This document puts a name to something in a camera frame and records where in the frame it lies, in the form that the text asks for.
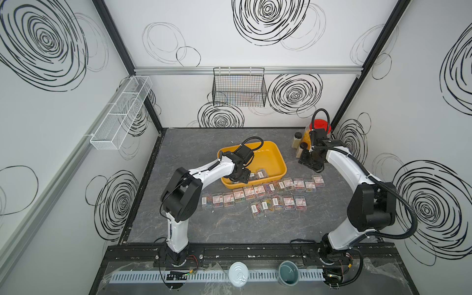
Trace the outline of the twelfth clear paper clip box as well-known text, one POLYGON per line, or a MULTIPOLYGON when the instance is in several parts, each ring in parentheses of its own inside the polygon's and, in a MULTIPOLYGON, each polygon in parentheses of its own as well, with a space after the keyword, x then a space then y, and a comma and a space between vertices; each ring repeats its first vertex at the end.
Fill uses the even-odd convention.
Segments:
POLYGON ((316 184, 312 179, 305 179, 304 184, 306 192, 314 192, 317 189, 316 184))

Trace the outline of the yellow plastic storage tray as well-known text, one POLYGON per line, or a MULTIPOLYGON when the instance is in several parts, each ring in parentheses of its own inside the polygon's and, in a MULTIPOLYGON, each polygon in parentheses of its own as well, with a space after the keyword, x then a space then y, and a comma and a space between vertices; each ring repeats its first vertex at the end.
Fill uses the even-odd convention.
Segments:
POLYGON ((257 186, 263 183, 278 181, 285 177, 287 167, 278 146, 272 141, 265 141, 263 146, 254 152, 253 162, 248 169, 257 175, 258 170, 264 169, 268 174, 267 178, 255 179, 245 183, 232 183, 227 178, 220 178, 220 181, 227 189, 237 189, 246 186, 257 186))

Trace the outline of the barcode paper clip box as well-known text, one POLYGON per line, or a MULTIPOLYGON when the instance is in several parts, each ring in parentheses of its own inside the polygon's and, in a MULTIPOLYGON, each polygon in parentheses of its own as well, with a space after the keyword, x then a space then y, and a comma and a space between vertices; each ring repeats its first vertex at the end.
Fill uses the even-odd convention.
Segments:
POLYGON ((263 209, 260 202, 252 202, 250 204, 250 210, 254 218, 263 216, 263 209))

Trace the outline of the eleventh clear paper clip box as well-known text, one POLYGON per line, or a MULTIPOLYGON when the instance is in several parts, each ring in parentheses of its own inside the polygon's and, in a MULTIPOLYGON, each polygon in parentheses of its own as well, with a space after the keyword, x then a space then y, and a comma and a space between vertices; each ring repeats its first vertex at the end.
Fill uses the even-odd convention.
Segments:
POLYGON ((213 208, 213 198, 210 194, 204 194, 201 197, 201 206, 204 210, 213 208))

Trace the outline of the second row red label box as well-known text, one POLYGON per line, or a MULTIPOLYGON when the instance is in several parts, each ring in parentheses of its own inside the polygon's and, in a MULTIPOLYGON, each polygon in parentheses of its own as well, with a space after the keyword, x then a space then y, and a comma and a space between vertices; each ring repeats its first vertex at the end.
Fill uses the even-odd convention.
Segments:
POLYGON ((284 195, 283 197, 283 206, 284 210, 295 210, 296 205, 295 205, 295 199, 291 195, 284 195))

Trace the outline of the second row clear clip box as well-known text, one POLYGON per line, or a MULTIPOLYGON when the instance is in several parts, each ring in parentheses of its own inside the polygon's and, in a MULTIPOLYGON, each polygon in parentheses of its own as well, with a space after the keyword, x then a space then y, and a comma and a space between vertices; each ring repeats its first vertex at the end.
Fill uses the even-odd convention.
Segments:
POLYGON ((274 211, 272 199, 270 198, 261 200, 261 207, 262 207, 263 213, 271 213, 274 211))

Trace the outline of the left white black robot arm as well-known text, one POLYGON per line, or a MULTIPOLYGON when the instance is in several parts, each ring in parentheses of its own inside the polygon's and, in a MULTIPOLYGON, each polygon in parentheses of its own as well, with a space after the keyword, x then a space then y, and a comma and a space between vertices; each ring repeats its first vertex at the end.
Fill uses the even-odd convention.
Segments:
POLYGON ((202 191, 221 178, 247 184, 254 151, 240 145, 235 151, 223 152, 214 161, 198 168, 178 168, 161 196, 162 208, 168 221, 167 248, 181 254, 189 245, 188 223, 200 202, 202 191))

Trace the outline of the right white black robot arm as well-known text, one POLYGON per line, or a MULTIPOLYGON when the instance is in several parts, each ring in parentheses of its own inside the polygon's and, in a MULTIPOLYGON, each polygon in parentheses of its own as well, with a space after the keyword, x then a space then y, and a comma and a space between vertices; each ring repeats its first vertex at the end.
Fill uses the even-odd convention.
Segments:
POLYGON ((370 173, 342 141, 328 138, 325 129, 311 130, 309 136, 308 148, 302 151, 299 163, 315 172, 322 172, 325 164, 330 163, 353 191, 346 219, 322 238, 322 248, 326 253, 350 249, 371 236, 404 240, 416 233, 418 217, 392 183, 385 183, 370 173), (402 234, 381 232, 394 225, 397 203, 406 209, 411 225, 402 234))

